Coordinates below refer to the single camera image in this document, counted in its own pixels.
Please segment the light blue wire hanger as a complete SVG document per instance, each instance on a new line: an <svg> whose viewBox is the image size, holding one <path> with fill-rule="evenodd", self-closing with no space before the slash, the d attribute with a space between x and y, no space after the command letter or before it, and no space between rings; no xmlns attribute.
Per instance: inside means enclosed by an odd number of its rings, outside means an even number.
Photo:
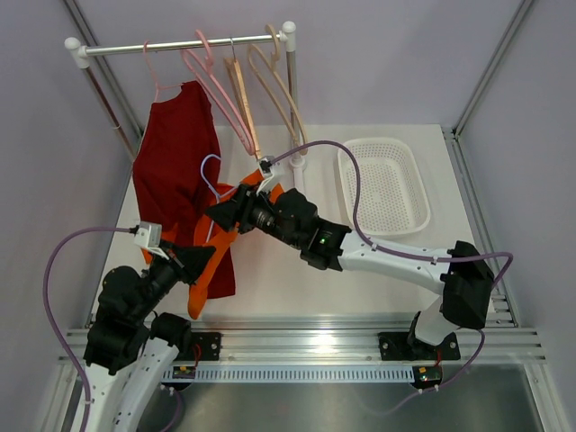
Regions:
<svg viewBox="0 0 576 432"><path fill-rule="evenodd" d="M216 155L216 154L208 154L201 163L200 166L200 175L201 175L201 179L204 181L204 183L206 184L206 186L208 187L208 189L210 190L210 192L212 193L213 197L215 198L216 203L220 203L222 201L223 198L227 198L229 197L233 192L236 191L235 187L231 187L229 190L227 190L225 193L219 193L217 188L211 183L211 181L208 179L207 175L205 174L205 167L207 165L207 163L212 160L212 159L216 159L218 161L221 161L221 157Z"/></svg>

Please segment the dark red t shirt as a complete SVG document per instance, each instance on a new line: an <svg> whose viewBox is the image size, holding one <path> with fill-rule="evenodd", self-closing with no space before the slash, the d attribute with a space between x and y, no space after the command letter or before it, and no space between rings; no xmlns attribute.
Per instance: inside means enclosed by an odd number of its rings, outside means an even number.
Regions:
<svg viewBox="0 0 576 432"><path fill-rule="evenodd" d="M181 85L175 98L151 105L147 129L133 164L133 184L167 185L180 198L186 186L206 185L200 166L208 154L221 155L208 96L196 81ZM213 185L220 175L220 161L210 160L205 174Z"/></svg>

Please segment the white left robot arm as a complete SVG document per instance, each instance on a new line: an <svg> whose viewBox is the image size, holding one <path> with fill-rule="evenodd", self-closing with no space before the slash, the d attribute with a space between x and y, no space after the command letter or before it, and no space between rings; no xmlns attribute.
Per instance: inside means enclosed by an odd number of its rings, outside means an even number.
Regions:
<svg viewBox="0 0 576 432"><path fill-rule="evenodd" d="M197 365L220 357L217 333L194 332L189 319L152 315L179 283L194 284L215 247L178 247L162 241L148 269L122 265L103 279L83 359L87 387L75 431L134 431L154 390L177 359Z"/></svg>

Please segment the thin pink wire hanger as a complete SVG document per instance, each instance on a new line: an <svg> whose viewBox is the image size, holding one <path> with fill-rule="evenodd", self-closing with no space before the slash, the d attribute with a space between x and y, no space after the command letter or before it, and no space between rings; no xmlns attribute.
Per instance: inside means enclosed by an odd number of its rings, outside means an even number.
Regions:
<svg viewBox="0 0 576 432"><path fill-rule="evenodd" d="M170 99L173 99L177 95L179 95L181 92L181 86L180 85L163 85L160 82L159 77L158 77L158 73L154 69L153 62L151 61L151 58L149 55L149 40L145 40L143 43L142 55L143 55L143 58L145 60L145 63L146 63L147 69L148 69L148 73L152 79L152 83L154 86L153 102L155 104L167 102L168 98L166 98L166 95L169 95Z"/></svg>

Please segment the orange t shirt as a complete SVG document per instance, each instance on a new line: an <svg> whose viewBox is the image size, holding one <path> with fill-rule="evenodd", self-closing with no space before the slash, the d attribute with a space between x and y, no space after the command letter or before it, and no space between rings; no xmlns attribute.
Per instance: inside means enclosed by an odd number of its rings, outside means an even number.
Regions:
<svg viewBox="0 0 576 432"><path fill-rule="evenodd" d="M213 193L207 185L186 186L178 198L166 184L146 186L135 181L140 216L145 221L162 225L161 238L181 247L214 247L208 265L196 283L189 287L187 310L196 320L209 299L233 296L236 292L230 246L238 233L227 232L217 226L203 212L218 200L227 201L233 187L217 184Z"/></svg>

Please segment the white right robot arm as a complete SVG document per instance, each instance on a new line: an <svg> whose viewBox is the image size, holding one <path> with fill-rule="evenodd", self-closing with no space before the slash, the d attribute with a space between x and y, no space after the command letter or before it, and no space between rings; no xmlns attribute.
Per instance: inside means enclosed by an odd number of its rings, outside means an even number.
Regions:
<svg viewBox="0 0 576 432"><path fill-rule="evenodd" d="M377 244L321 218L317 206L295 189L272 200L269 193L243 184L205 213L226 231L261 230L298 250L303 261L319 270L366 271L435 293L436 300L410 324L406 343L414 356L430 356L458 329L485 327L494 274L469 242L433 251L389 241Z"/></svg>

